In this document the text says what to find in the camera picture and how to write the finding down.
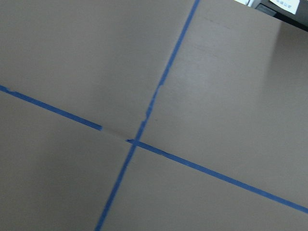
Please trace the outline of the black computer box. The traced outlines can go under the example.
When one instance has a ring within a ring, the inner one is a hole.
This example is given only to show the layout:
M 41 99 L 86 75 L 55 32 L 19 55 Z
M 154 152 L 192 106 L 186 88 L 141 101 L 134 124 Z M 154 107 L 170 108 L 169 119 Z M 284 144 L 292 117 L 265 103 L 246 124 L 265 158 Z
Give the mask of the black computer box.
M 255 0 L 251 7 L 308 31 L 308 1 L 307 0 Z

